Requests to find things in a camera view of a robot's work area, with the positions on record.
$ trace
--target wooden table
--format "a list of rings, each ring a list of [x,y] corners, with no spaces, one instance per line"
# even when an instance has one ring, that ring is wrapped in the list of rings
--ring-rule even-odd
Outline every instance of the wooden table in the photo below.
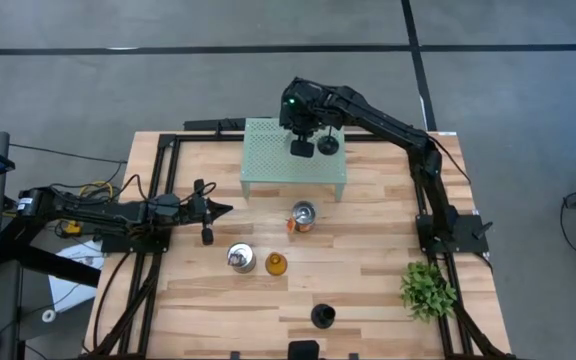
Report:
[[[126,178],[141,174],[144,189],[150,186],[158,136],[135,134]],[[464,167],[457,137],[435,136]],[[182,145],[174,192],[188,194],[197,178],[215,181],[217,189],[210,197],[235,210],[215,223],[212,246],[202,246],[199,226],[174,230],[163,257],[148,358],[228,358],[231,351],[240,351],[242,358],[286,358],[288,343],[300,339],[317,340],[321,356],[327,358],[348,358],[349,353],[361,358],[443,358],[437,323],[411,321],[399,298],[406,264],[425,261],[414,226],[417,206],[406,153],[387,142],[351,142],[346,151],[348,184],[340,203],[334,200],[333,186],[283,184],[256,184],[246,201],[239,183],[242,143]],[[470,187],[445,158],[442,175],[450,201],[460,212],[470,213]],[[140,200],[136,185],[121,199]],[[310,233],[289,235],[285,222],[298,200],[315,204],[317,224]],[[226,264],[228,246],[239,241],[251,244],[258,259],[247,275]],[[270,276],[264,268],[272,251],[288,260],[283,276]],[[93,315],[121,257],[106,259]],[[455,260],[466,309],[493,344],[510,351],[490,270],[473,255],[456,255]],[[133,266],[134,255],[110,287],[100,339],[124,311]],[[310,311],[318,303],[337,311],[328,330],[310,322]],[[133,350],[141,318],[137,314],[132,328]],[[89,348],[93,320],[86,337]],[[454,321],[451,332],[459,352]]]

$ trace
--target white paper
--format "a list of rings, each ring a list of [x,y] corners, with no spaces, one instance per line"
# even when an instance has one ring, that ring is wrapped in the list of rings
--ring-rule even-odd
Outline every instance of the white paper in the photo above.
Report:
[[[90,240],[84,243],[84,245],[79,244],[71,246],[61,250],[56,255],[101,269],[104,264],[104,258],[101,257],[102,253],[100,251],[101,243],[97,244]],[[58,313],[66,311],[75,305],[79,305],[88,299],[94,298],[97,293],[97,289],[94,287],[87,285],[77,286],[77,283],[59,279],[54,276],[48,276],[48,280],[50,281],[52,301],[53,303],[56,303],[55,311]]]

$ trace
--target mesh shelf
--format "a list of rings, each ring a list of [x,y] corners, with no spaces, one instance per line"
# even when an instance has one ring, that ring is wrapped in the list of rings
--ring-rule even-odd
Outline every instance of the mesh shelf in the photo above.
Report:
[[[328,135],[320,130],[309,139]],[[322,155],[316,148],[312,158],[290,154],[290,143],[297,136],[279,127],[279,119],[246,119],[244,159],[241,181],[281,182],[307,184],[346,183],[346,145],[343,128],[333,129],[332,136],[339,141],[339,151],[331,156]]]

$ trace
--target green plant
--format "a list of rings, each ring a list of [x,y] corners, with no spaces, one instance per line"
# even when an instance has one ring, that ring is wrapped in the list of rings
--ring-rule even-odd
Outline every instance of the green plant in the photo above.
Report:
[[[404,307],[412,306],[413,319],[430,322],[438,316],[454,316],[452,303],[457,300],[457,294],[436,265],[409,263],[408,272],[401,279],[401,298]]]

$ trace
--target orange label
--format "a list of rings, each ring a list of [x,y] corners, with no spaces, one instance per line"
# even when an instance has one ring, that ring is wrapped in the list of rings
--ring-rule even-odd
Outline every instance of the orange label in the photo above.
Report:
[[[296,226],[297,221],[295,220],[295,218],[291,217],[290,219],[288,219],[288,222],[286,223],[286,230],[288,230],[289,234],[292,234],[295,231]]]

